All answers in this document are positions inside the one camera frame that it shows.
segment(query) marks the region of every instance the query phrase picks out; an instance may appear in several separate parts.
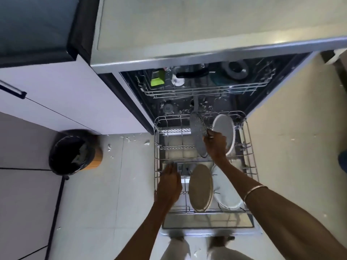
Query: plate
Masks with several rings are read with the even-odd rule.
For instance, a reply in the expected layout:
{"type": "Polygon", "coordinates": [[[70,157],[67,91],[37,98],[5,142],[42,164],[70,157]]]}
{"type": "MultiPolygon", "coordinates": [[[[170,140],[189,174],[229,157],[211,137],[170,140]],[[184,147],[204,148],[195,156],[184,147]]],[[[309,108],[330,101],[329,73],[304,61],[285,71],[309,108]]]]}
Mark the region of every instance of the plate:
{"type": "Polygon", "coordinates": [[[207,157],[207,150],[203,137],[207,135],[207,127],[199,113],[190,114],[190,133],[192,134],[197,153],[203,158],[207,157]]]}
{"type": "Polygon", "coordinates": [[[212,175],[214,196],[218,203],[226,209],[239,208],[243,201],[224,172],[215,165],[212,175]]]}
{"type": "Polygon", "coordinates": [[[188,187],[190,204],[197,212],[206,211],[213,198],[213,180],[210,169],[198,164],[193,170],[188,187]]]}
{"type": "Polygon", "coordinates": [[[229,155],[235,144],[235,127],[232,118],[226,114],[219,114],[213,121],[212,130],[222,133],[227,138],[226,155],[229,155]]]}

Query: tile grout line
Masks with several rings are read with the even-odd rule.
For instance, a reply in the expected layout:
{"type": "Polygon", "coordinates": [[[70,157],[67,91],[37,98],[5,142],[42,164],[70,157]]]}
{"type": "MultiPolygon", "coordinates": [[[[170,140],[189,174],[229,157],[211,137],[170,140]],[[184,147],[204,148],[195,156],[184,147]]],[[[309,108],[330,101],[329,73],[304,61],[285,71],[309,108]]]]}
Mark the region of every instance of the tile grout line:
{"type": "Polygon", "coordinates": [[[117,214],[118,214],[118,200],[119,200],[119,189],[120,189],[120,177],[121,177],[121,174],[122,174],[124,140],[125,140],[125,135],[123,135],[122,154],[121,154],[121,159],[120,159],[120,171],[119,171],[118,194],[117,194],[117,207],[115,209],[115,229],[116,229],[117,214]]]}

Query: trash can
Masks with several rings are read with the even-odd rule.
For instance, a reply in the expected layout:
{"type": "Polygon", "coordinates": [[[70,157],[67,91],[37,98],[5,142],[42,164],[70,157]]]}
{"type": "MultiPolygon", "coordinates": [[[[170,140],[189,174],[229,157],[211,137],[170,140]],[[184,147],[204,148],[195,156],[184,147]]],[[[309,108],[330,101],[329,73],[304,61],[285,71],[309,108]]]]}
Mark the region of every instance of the trash can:
{"type": "Polygon", "coordinates": [[[96,168],[101,161],[101,148],[76,135],[67,135],[58,140],[49,154],[51,170],[62,176],[96,168]]]}

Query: bracelet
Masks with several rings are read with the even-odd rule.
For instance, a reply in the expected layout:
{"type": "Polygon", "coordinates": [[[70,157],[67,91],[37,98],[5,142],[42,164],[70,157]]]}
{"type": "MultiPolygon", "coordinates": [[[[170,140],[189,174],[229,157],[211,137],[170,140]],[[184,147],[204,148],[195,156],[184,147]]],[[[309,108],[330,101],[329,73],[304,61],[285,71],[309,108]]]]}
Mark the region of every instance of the bracelet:
{"type": "Polygon", "coordinates": [[[250,190],[246,193],[246,195],[245,195],[245,197],[244,197],[244,199],[243,199],[244,203],[246,203],[246,199],[247,199],[248,195],[249,195],[251,192],[253,192],[254,190],[256,190],[256,189],[258,189],[258,188],[261,188],[261,187],[265,187],[265,188],[268,189],[268,187],[265,186],[265,185],[258,185],[258,186],[256,186],[256,187],[253,187],[252,189],[250,189],[250,190]]]}

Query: cabinet handle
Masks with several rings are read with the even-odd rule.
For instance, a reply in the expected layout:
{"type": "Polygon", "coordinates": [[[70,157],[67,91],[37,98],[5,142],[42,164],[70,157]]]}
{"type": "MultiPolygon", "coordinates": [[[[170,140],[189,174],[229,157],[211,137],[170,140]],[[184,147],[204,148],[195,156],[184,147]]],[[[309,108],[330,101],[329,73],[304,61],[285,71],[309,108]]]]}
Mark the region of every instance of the cabinet handle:
{"type": "Polygon", "coordinates": [[[10,84],[2,80],[0,80],[0,89],[21,99],[24,99],[27,94],[26,92],[21,91],[18,88],[15,88],[14,86],[11,86],[10,84]]]}

